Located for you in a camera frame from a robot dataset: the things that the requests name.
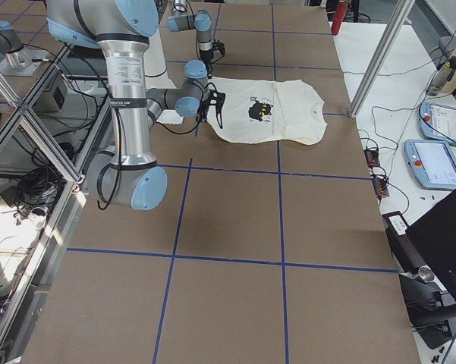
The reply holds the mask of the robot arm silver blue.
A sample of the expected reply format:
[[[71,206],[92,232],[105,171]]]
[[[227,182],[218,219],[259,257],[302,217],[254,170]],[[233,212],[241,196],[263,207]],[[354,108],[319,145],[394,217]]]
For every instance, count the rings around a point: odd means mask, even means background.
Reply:
[[[213,65],[225,54],[225,44],[213,37],[211,14],[206,9],[193,11],[189,1],[173,1],[168,27],[172,32],[196,32],[197,58],[204,63],[207,77],[212,77]]]
[[[50,1],[49,32],[60,42],[101,49],[106,60],[114,145],[90,162],[86,184],[101,210],[111,204],[154,209],[165,195],[168,176],[150,151],[149,131],[163,111],[206,121],[210,107],[222,122],[225,94],[210,82],[215,50],[210,13],[187,11],[180,2],[168,18],[171,31],[195,30],[199,59],[187,62],[178,89],[147,86],[146,53],[158,45],[159,14],[154,1]]]

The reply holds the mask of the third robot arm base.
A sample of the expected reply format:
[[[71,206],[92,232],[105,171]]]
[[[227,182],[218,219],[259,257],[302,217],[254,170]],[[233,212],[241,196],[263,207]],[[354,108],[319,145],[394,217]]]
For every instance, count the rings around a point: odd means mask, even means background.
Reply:
[[[44,59],[49,59],[46,50],[27,48],[12,25],[0,20],[0,72],[5,76],[33,76]]]

